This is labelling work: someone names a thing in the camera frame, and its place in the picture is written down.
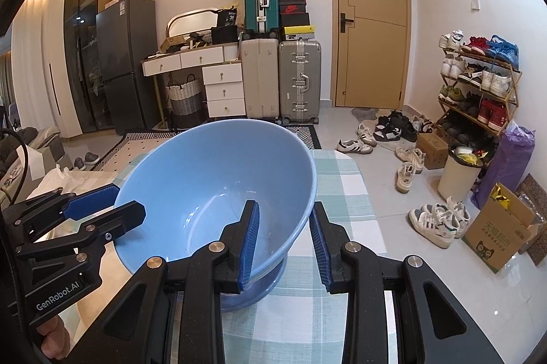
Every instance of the tile floor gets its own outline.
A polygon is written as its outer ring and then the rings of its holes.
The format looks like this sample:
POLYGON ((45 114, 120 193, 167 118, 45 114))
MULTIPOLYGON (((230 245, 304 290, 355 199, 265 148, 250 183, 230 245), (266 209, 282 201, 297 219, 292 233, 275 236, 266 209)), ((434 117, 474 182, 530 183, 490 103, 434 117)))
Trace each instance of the tile floor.
MULTIPOLYGON (((355 138, 358 122, 350 108, 322 108, 316 130, 323 149, 335 149, 340 138, 355 138)), ((72 160, 86 151, 103 156, 120 136, 82 137, 65 143, 72 160)), ((408 194, 395 189, 400 161, 378 146, 372 154, 352 154, 359 165, 384 236, 387 255, 402 260, 419 255, 440 276, 469 311, 506 364, 522 364, 547 329, 547 263, 535 267, 526 254, 516 255, 510 267, 493 274, 461 241, 447 250, 418 235, 408 222, 409 210, 424 203, 442 202, 437 184, 442 170, 416 176, 408 194)), ((478 210, 468 201, 473 217, 478 210)))

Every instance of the silver suitcase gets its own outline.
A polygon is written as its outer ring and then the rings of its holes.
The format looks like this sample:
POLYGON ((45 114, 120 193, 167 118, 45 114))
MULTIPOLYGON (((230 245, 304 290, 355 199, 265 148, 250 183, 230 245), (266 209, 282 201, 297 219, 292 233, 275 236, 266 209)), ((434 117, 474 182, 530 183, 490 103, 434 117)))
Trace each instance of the silver suitcase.
POLYGON ((297 40, 279 45, 281 117, 293 122, 319 123, 321 45, 297 40))
POLYGON ((275 38, 241 42, 245 110, 250 119, 279 117, 279 74, 275 38))

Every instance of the bowl rim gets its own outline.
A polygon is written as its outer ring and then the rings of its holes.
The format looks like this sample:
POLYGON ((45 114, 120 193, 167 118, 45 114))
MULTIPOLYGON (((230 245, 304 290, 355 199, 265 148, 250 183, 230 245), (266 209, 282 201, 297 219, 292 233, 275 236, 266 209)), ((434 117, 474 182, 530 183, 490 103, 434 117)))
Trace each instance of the bowl rim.
MULTIPOLYGON (((120 189, 120 193, 118 194, 118 197, 121 195, 121 192, 122 190, 124 189, 124 187, 126 186, 128 180, 130 179, 130 177, 133 175, 133 173, 141 166, 143 165, 145 162, 148 161, 148 158, 149 158, 149 155, 152 154, 152 152, 154 152, 156 149, 162 147, 162 146, 165 146, 166 144, 170 144, 172 143, 173 140, 175 140, 177 137, 180 137, 182 136, 183 134, 187 134, 188 132, 199 132, 200 130, 202 130, 202 128, 208 126, 208 125, 217 125, 217 126, 220 126, 220 125, 227 125, 227 124, 231 124, 231 122, 239 122, 239 123, 242 123, 242 122, 245 122, 244 124, 252 124, 252 125, 263 125, 263 126, 274 126, 274 127, 277 127, 277 128, 280 128, 280 129, 283 129, 288 135, 289 137, 292 137, 293 140, 296 140, 297 143, 300 145, 300 148, 302 148, 304 150, 304 152, 306 153, 306 157, 307 157, 307 160, 310 164, 310 167, 311 167, 311 174, 312 174, 312 189, 311 189, 311 194, 310 196, 308 197, 308 203, 307 203, 307 206, 306 206, 306 209, 304 211, 304 214, 302 215, 302 218, 300 218, 300 221, 298 222, 298 224, 296 225, 295 229, 291 232, 289 238, 281 245, 281 247, 279 247, 277 249, 277 251, 275 253, 273 253, 269 259, 267 259, 261 266, 257 267, 257 268, 253 268, 251 270, 251 278, 250 278, 250 281, 249 281, 249 284, 257 281, 258 279, 262 278, 263 276, 265 276, 267 273, 269 273, 269 271, 271 271, 275 266, 278 265, 278 263, 280 262, 280 260, 282 259, 282 257, 284 255, 286 255, 286 253, 288 252, 288 250, 291 248, 292 244, 294 243, 294 241, 296 241, 296 238, 298 237, 298 235, 302 232, 302 230, 304 229, 304 225, 307 223, 308 219, 310 218, 310 215, 311 215, 311 212, 312 212, 312 209, 313 209, 313 205, 315 204, 315 200, 316 200, 316 196, 317 196, 317 168, 315 166, 315 161, 313 159, 313 156, 311 154, 311 149, 309 149, 306 144, 296 135, 294 134, 292 131, 289 131, 288 129, 286 129, 285 127, 283 126, 280 126, 280 125, 277 125, 277 124, 274 124, 274 123, 271 123, 271 122, 267 122, 267 121, 261 121, 261 120, 255 120, 255 119, 227 119, 227 120, 222 120, 222 121, 216 121, 216 122, 209 122, 209 123, 206 123, 206 124, 203 124, 203 125, 199 125, 199 126, 195 126, 193 128, 190 128, 189 130, 186 130, 180 134, 177 134, 175 137, 171 137, 169 138, 168 140, 166 140, 163 144, 161 144, 160 146, 158 146, 157 148, 154 148, 152 151, 150 151, 148 153, 148 155, 142 159, 137 166, 135 166, 135 168, 133 168, 133 170, 128 174, 128 176, 124 179, 124 183, 121 185, 121 189, 120 189)), ((117 206, 120 205, 119 201, 118 201, 118 197, 116 198, 116 202, 114 202, 114 207, 116 208, 117 206)), ((128 266, 128 264, 126 264, 126 261, 122 258, 122 256, 119 254, 118 252, 118 248, 117 248, 117 242, 114 242, 114 249, 116 250, 116 254, 118 255, 118 258, 120 259, 121 263, 124 265, 124 267, 129 271, 129 273, 131 274, 135 274, 136 271, 139 269, 140 266, 138 266, 134 271, 131 271, 131 268, 128 266)))

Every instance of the human hand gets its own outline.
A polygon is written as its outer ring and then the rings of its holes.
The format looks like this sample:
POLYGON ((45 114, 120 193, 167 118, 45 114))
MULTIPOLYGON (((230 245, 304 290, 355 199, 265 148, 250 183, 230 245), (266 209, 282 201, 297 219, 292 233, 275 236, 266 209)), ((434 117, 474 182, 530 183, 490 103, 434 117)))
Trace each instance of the human hand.
POLYGON ((44 337, 40 348, 48 359, 66 358, 70 351, 70 335, 60 316, 54 316, 38 327, 36 331, 44 337))

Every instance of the white curtain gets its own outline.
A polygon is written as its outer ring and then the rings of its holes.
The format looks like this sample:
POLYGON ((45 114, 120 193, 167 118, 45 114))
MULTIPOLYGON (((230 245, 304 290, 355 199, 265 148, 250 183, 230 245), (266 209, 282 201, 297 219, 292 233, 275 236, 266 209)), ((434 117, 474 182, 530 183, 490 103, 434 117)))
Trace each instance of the white curtain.
POLYGON ((23 127, 55 126, 44 77, 43 24, 49 0, 25 0, 13 21, 12 72, 23 127))

